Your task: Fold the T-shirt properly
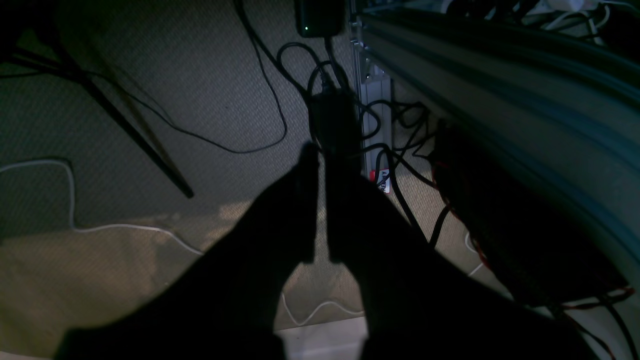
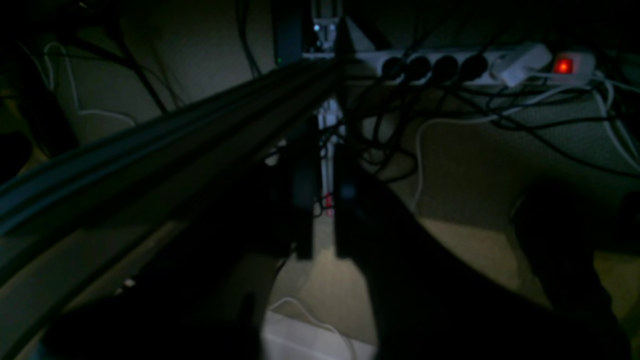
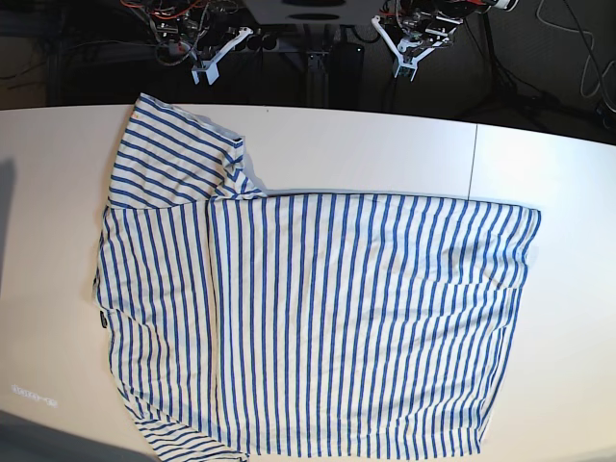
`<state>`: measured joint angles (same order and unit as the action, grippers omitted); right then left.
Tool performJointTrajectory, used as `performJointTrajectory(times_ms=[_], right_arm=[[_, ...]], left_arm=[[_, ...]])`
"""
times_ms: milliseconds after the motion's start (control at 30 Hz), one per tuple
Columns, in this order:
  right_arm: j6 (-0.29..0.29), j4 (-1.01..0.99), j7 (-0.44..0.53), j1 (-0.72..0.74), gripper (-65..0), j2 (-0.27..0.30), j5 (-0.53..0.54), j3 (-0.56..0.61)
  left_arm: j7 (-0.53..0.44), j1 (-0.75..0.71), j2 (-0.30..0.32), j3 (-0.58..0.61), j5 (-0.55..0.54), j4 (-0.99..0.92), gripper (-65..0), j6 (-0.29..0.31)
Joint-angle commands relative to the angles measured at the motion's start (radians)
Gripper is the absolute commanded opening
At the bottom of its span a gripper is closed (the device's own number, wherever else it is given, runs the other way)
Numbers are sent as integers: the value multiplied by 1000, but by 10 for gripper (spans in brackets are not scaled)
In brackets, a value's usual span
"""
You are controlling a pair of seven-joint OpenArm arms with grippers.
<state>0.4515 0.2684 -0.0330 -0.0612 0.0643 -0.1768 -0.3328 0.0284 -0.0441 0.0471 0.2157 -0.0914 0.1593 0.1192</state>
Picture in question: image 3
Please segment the image-left robot arm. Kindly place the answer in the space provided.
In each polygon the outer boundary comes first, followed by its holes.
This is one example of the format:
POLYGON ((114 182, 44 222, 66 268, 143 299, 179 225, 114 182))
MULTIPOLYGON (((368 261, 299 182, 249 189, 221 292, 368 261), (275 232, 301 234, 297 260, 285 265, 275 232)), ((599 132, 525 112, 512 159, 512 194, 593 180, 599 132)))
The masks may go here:
POLYGON ((120 5, 152 34, 156 61, 165 67, 190 64, 196 83, 203 78, 214 83, 222 59, 254 34, 241 16, 239 1, 122 1, 120 5))

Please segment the image-right robot arm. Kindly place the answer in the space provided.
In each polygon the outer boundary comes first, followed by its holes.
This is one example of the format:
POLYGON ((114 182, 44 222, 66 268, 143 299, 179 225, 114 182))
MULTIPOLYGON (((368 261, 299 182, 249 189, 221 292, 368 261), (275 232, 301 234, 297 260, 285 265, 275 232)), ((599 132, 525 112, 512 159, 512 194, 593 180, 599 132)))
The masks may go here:
POLYGON ((453 44, 455 31, 474 13, 511 12, 518 1, 386 1, 372 26, 395 57, 398 68, 415 70, 437 49, 453 44))

